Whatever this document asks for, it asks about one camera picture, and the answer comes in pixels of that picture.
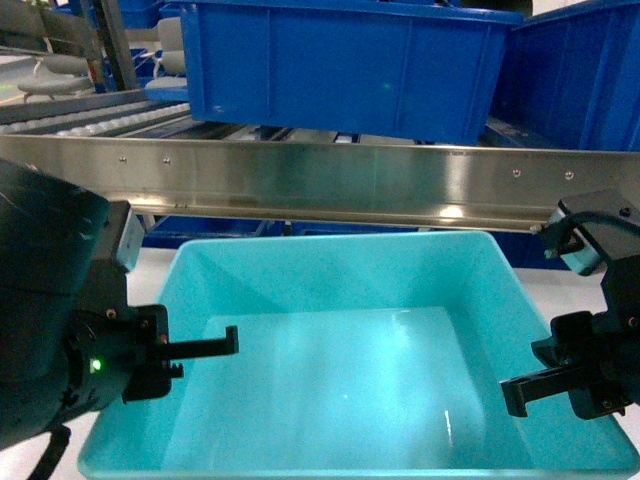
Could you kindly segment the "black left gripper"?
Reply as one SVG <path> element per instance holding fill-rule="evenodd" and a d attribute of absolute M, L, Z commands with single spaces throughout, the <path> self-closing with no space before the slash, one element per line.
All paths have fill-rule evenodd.
<path fill-rule="evenodd" d="M 99 411 L 115 401 L 162 398 L 171 391 L 174 379 L 184 377 L 183 364 L 169 360 L 239 352 L 237 326 L 226 327 L 223 338 L 167 343 L 164 306 L 128 307 L 122 315 L 110 317 L 113 313 L 72 312 L 64 342 L 69 360 L 66 413 Z M 162 344 L 166 359 L 157 355 L 156 347 Z"/>

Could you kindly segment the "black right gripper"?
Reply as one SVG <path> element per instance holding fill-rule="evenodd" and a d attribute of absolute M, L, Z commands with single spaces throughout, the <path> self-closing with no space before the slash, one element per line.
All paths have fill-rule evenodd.
<path fill-rule="evenodd" d="M 508 413 L 527 417 L 527 404 L 568 392 L 574 414 L 595 419 L 624 414 L 639 402 L 639 330 L 600 332 L 606 315 L 578 311 L 551 320 L 551 335 L 534 341 L 547 369 L 500 382 Z M 592 379 L 585 384 L 585 369 Z"/>

